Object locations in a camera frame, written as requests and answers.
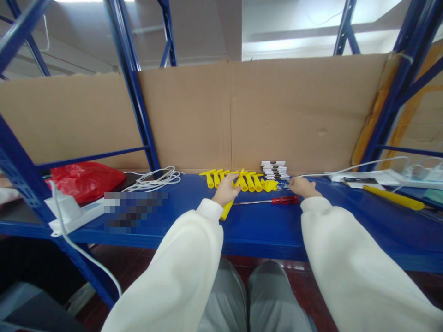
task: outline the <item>red screwdriver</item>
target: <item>red screwdriver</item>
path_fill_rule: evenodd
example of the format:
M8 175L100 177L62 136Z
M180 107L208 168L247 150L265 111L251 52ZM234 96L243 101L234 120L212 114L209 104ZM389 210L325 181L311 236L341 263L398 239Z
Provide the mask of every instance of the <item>red screwdriver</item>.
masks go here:
M269 203L269 202L271 202L272 204L297 204L299 202L299 197L298 196L286 196L286 197L273 198L273 199L267 200L267 201L234 203L233 205L257 204L257 203Z

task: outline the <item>white sweatshirt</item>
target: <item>white sweatshirt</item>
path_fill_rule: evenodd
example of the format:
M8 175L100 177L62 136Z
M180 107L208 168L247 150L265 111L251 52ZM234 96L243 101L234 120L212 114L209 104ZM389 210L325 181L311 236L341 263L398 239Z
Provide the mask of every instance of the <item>white sweatshirt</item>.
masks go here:
M443 330L443 312L350 212L323 197L308 198L301 208L309 262L341 332ZM196 331L222 252L222 212L203 199L196 211L180 216L102 332Z

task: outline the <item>blue shelf board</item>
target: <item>blue shelf board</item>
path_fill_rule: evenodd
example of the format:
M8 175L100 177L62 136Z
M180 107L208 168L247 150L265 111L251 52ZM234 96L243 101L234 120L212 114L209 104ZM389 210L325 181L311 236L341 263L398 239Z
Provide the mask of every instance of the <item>blue shelf board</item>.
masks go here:
M318 190L332 205L353 213L380 247L403 269L443 273L442 224L369 192L330 182L327 178L311 180L317 182ZM133 221L119 221L119 226L111 221L111 214L105 214L71 233L70 238L77 243L157 248L181 214L196 209L203 198L211 198L215 193L215 189L207 188L206 178L198 175L184 175L179 184L163 189L168 191L168 198L162 206L153 207L152 213L134 214ZM241 192L236 202L289 195L293 194L285 188L270 193ZM307 261L301 213L299 204L232 206L227 220L221 222L223 253ZM2 221L0 233L50 238L51 232L43 224Z

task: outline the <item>ceiling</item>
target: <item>ceiling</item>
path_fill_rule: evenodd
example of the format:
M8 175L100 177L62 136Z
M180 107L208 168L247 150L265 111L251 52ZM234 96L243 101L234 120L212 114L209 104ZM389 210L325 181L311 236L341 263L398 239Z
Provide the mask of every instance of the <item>ceiling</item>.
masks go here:
M362 53L392 49L411 0L358 0L353 28ZM17 0L24 9L30 0ZM344 0L170 0L179 65L286 57L331 56ZM165 46L156 0L127 2L142 68L158 67ZM5 1L0 13L11 16ZM50 48L43 56L53 75L118 70L102 2L53 3L46 12ZM9 29L0 22L0 34ZM33 36L47 46L40 21ZM350 54L349 47L345 54ZM40 75L27 47L7 70L10 78Z

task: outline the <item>screwdriver handle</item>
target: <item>screwdriver handle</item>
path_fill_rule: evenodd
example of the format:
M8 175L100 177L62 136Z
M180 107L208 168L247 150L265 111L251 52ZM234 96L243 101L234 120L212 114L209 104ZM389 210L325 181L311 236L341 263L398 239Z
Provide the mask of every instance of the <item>screwdriver handle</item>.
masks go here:
M286 196L272 199L272 204L297 204L298 202L298 196Z

